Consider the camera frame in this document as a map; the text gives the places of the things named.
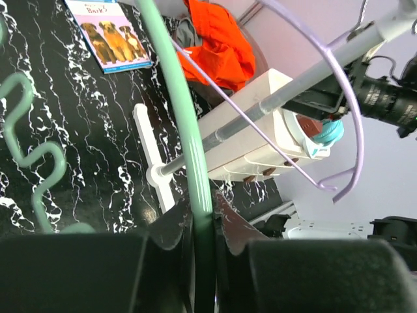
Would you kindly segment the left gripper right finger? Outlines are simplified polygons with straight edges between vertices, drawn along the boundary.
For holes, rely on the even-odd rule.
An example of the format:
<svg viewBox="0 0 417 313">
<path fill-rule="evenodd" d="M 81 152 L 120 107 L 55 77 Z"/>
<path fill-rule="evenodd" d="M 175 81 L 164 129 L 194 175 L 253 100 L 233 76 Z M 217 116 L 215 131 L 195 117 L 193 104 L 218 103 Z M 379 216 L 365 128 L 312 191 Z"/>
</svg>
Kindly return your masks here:
<svg viewBox="0 0 417 313">
<path fill-rule="evenodd" d="M 273 239 L 213 193 L 220 312 L 415 312 L 416 284 L 384 241 Z"/>
</svg>

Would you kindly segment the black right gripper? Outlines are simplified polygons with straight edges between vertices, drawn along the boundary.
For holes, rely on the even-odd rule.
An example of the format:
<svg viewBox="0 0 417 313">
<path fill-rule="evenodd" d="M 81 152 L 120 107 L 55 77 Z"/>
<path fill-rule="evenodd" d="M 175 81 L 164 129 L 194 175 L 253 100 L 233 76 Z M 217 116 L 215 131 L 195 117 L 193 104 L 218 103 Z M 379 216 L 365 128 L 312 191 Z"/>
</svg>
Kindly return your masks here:
<svg viewBox="0 0 417 313">
<path fill-rule="evenodd" d="M 343 69 L 355 95 L 365 80 L 368 63 L 356 59 Z M 350 112 L 346 96 L 335 75 L 330 75 L 283 105 L 284 110 L 316 121 L 335 121 Z"/>
</svg>

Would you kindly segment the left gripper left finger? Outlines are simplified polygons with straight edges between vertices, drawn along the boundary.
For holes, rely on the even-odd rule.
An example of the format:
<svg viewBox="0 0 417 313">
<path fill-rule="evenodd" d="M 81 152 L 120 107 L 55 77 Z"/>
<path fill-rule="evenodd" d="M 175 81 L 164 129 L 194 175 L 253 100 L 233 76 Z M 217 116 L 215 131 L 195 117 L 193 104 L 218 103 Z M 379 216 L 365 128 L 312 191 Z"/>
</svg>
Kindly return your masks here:
<svg viewBox="0 0 417 313">
<path fill-rule="evenodd" d="M 191 312 L 192 212 L 181 198 L 129 234 L 1 241 L 2 312 Z"/>
</svg>

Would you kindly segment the orange shorts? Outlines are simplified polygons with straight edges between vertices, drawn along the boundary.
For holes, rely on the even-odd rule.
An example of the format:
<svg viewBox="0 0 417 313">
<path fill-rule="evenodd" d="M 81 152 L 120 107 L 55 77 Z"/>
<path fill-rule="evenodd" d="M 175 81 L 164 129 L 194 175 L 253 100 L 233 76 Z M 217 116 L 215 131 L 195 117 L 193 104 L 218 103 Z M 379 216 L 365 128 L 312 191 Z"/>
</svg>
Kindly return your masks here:
<svg viewBox="0 0 417 313">
<path fill-rule="evenodd" d="M 220 87 L 234 92 L 255 74 L 252 46 L 231 13 L 204 1 L 185 1 L 202 43 L 187 48 L 190 57 Z"/>
</svg>

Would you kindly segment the green plastic hanger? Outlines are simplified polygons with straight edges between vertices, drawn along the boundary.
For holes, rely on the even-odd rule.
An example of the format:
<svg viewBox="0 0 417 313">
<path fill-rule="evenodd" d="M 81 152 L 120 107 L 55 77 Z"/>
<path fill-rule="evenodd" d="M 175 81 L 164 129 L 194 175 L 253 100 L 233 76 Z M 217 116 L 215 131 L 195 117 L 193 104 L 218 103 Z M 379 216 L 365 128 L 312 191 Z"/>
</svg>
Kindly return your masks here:
<svg viewBox="0 0 417 313">
<path fill-rule="evenodd" d="M 156 53 L 160 58 L 160 65 L 178 123 L 184 165 L 187 167 L 191 210 L 194 214 L 194 310 L 195 312 L 202 312 L 205 309 L 214 308 L 216 293 L 212 200 L 202 139 L 189 88 L 177 54 L 174 51 L 175 43 L 165 28 L 162 16 L 154 1 L 136 1 L 135 4 L 141 12 Z M 1 83 L 1 97 L 5 98 L 17 85 L 23 87 L 23 95 L 5 119 L 3 136 L 13 159 L 21 167 L 31 166 L 46 153 L 53 156 L 54 168 L 52 173 L 36 187 L 32 195 L 32 206 L 42 231 L 51 234 L 53 231 L 45 215 L 42 197 L 45 191 L 58 183 L 65 174 L 66 160 L 62 148 L 57 143 L 49 141 L 40 144 L 28 155 L 22 153 L 14 127 L 17 121 L 29 110 L 33 102 L 31 82 L 22 72 L 11 74 Z"/>
</svg>

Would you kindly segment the grey shorts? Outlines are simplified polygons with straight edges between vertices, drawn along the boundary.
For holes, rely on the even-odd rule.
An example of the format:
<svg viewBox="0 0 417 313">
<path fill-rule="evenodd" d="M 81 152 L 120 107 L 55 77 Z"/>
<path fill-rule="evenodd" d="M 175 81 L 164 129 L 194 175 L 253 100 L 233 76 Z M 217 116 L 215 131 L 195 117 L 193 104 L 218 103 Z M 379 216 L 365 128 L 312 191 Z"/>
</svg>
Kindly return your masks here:
<svg viewBox="0 0 417 313">
<path fill-rule="evenodd" d="M 173 33 L 173 39 L 181 48 L 203 45 L 203 39 L 197 34 L 192 20 L 189 17 L 179 21 L 178 26 Z"/>
</svg>

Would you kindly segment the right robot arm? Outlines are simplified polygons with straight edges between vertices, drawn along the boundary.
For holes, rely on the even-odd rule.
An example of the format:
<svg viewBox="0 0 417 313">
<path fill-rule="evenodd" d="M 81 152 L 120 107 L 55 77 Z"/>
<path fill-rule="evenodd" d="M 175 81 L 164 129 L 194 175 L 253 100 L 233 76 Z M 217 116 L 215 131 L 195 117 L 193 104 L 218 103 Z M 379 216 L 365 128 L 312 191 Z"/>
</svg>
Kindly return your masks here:
<svg viewBox="0 0 417 313">
<path fill-rule="evenodd" d="M 363 117 L 397 127 L 400 138 L 416 131 L 416 58 L 405 66 L 400 78 L 393 74 L 380 78 L 366 75 L 373 58 L 358 58 L 345 66 L 345 73 Z M 350 112 L 334 76 L 329 76 L 283 105 L 284 113 L 296 117 L 307 137 L 305 147 L 312 142 L 329 148 L 344 134 L 342 117 Z M 384 239 L 400 254 L 411 271 L 416 271 L 416 220 L 400 216 L 388 216 L 372 221 L 370 239 Z"/>
</svg>

